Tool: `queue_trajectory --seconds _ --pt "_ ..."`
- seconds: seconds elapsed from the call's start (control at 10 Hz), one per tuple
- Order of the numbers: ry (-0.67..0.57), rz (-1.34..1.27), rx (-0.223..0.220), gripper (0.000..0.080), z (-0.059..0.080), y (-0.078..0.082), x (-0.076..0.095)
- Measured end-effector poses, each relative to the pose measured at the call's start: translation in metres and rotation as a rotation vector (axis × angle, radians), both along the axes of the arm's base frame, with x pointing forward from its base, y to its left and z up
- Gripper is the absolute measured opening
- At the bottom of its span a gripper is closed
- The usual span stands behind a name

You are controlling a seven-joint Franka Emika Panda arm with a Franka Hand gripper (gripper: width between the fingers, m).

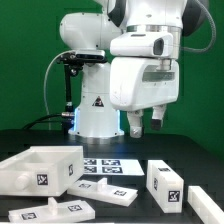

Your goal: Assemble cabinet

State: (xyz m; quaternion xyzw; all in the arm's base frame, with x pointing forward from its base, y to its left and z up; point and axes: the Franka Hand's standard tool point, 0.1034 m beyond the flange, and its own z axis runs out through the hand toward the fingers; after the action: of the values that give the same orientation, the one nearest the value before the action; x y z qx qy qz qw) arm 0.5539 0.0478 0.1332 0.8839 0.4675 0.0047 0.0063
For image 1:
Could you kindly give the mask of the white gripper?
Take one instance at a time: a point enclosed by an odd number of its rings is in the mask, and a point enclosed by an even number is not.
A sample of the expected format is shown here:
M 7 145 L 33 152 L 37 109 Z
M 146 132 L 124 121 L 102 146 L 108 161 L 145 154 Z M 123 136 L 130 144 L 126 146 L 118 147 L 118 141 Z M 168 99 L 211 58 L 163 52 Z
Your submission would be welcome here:
M 127 118 L 132 138 L 140 138 L 143 134 L 141 109 L 153 107 L 151 128 L 160 130 L 166 104 L 175 102 L 178 94 L 179 65 L 175 60 L 132 57 L 113 59 L 110 101 L 115 109 L 129 111 Z

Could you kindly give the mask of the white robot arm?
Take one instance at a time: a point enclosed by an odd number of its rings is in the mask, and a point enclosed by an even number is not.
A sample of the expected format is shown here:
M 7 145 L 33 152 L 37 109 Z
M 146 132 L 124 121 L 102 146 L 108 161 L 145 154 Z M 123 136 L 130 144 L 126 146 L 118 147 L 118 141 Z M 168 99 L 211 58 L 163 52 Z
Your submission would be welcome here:
M 142 116 L 162 127 L 166 107 L 179 94 L 180 39 L 210 19 L 209 0 L 94 0 L 102 12 L 71 13 L 60 36 L 71 48 L 61 59 L 68 77 L 82 73 L 81 103 L 73 110 L 71 135 L 87 142 L 143 134 Z

